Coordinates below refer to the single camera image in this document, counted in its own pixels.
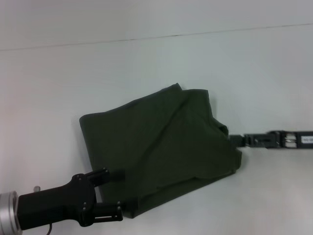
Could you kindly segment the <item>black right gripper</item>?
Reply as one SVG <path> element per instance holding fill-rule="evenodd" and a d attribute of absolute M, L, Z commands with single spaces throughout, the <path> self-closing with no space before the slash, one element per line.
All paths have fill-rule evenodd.
<path fill-rule="evenodd" d="M 251 148 L 289 148 L 289 149 L 312 149 L 313 132 L 297 131 L 283 132 L 270 131 L 264 134 L 229 135 L 228 140 L 234 147 Z"/>

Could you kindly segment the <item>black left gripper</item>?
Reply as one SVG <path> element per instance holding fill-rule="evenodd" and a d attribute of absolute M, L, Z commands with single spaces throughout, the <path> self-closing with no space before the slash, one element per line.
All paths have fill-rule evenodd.
<path fill-rule="evenodd" d="M 75 220 L 82 227 L 122 221 L 124 214 L 137 209 L 137 198 L 98 203 L 94 188 L 123 180 L 123 169 L 109 171 L 102 168 L 75 175 L 61 187 L 21 195 L 17 210 L 20 227 L 28 230 L 63 220 Z"/>

